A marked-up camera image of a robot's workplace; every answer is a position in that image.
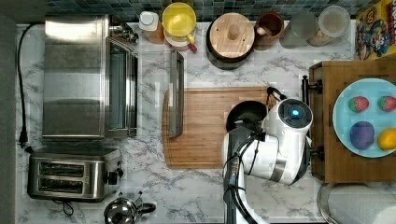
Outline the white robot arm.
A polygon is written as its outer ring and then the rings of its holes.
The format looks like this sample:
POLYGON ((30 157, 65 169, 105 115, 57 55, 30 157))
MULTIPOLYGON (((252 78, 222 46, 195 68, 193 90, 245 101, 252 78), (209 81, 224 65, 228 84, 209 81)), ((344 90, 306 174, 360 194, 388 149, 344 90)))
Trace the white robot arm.
POLYGON ((270 109, 259 105, 233 121, 222 143, 225 224, 268 224, 247 202, 245 177, 298 181, 309 164, 312 122, 308 105, 290 98, 270 109))

